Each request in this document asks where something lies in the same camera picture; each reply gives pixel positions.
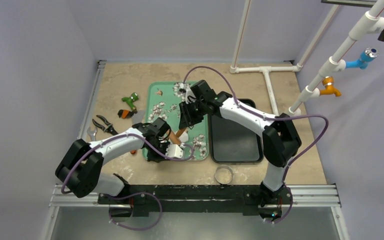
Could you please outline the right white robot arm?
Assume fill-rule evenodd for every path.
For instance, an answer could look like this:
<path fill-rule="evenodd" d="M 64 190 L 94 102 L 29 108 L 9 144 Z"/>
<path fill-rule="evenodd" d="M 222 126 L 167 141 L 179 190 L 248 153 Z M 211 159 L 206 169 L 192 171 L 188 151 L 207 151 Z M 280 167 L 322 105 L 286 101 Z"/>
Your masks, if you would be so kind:
<path fill-rule="evenodd" d="M 268 161 L 260 184 L 261 203 L 272 204 L 278 200 L 285 189 L 287 163 L 302 145 L 292 118 L 287 114 L 275 116 L 259 111 L 240 102 L 233 93 L 216 93 L 203 79 L 191 86 L 181 83 L 179 91 L 185 100 L 179 104 L 177 135 L 200 123 L 205 116 L 230 120 L 254 132 L 261 138 L 263 155 Z"/>

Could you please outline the green floral tray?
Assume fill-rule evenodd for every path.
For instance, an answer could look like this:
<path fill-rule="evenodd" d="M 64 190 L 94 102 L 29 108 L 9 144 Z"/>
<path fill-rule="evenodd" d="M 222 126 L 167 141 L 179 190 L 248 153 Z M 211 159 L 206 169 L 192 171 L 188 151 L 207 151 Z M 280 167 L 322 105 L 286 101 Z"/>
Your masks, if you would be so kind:
<path fill-rule="evenodd" d="M 186 99 L 186 94 L 180 91 L 180 82 L 158 81 L 152 83 L 148 88 L 147 104 L 143 121 L 153 122 L 157 118 L 164 119 L 173 132 L 179 130 L 181 117 L 179 104 Z M 193 146 L 193 161 L 202 161 L 209 155 L 209 128 L 208 119 L 188 128 L 188 145 Z"/>

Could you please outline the metal scraper wooden handle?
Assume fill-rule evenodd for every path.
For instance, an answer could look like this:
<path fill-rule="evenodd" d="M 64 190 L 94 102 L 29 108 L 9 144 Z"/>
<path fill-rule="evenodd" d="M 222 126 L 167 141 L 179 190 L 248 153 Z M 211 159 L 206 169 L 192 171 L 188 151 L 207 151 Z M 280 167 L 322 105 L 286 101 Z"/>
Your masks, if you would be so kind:
<path fill-rule="evenodd" d="M 132 125 L 141 123 L 144 119 L 146 111 L 145 110 L 138 110 L 136 113 L 133 114 L 131 117 Z"/>

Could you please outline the wooden rolling pin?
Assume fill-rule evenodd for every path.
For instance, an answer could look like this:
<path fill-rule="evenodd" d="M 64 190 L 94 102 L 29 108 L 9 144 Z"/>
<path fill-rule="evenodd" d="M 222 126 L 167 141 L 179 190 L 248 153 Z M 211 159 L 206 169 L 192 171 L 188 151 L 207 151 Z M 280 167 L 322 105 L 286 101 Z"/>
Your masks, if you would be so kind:
<path fill-rule="evenodd" d="M 167 132 L 168 141 L 175 145 L 185 144 L 189 141 L 189 135 L 185 128 L 174 132 L 173 130 L 169 130 Z"/>

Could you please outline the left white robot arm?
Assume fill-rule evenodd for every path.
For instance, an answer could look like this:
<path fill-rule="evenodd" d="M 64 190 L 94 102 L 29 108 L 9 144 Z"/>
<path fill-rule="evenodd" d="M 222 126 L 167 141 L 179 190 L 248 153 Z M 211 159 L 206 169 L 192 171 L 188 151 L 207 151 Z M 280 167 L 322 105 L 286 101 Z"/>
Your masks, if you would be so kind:
<path fill-rule="evenodd" d="M 163 141 L 165 134 L 171 135 L 171 128 L 165 120 L 157 118 L 152 123 L 136 123 L 103 140 L 74 141 L 55 170 L 55 176 L 63 183 L 62 193 L 73 193 L 78 198 L 90 193 L 106 194 L 118 205 L 126 203 L 129 199 L 127 182 L 117 174 L 102 173 L 102 167 L 143 148 L 147 151 L 147 159 L 155 162 L 183 159 L 182 144 Z"/>

